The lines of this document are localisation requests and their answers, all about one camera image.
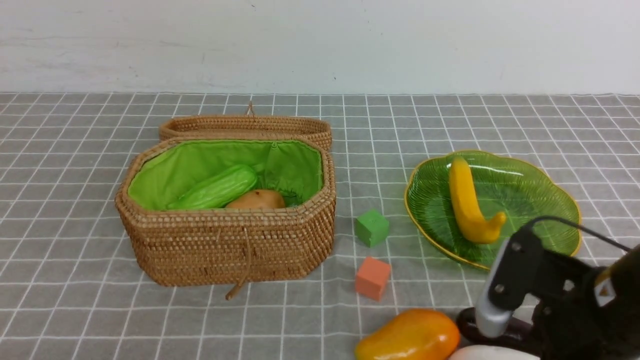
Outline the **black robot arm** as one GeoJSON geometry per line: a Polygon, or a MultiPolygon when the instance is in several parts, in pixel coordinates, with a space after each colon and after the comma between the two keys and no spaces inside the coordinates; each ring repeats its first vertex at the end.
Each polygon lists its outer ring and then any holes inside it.
{"type": "Polygon", "coordinates": [[[637,360],[639,305],[638,248],[587,267],[572,289],[535,310],[542,360],[637,360]]]}

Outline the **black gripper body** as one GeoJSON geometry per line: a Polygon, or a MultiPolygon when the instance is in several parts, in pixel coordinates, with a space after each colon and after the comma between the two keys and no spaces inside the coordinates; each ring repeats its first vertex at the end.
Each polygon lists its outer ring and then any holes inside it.
{"type": "Polygon", "coordinates": [[[637,360],[639,358],[639,251],[610,266],[573,259],[573,288],[541,301],[534,330],[543,360],[637,360]]]}

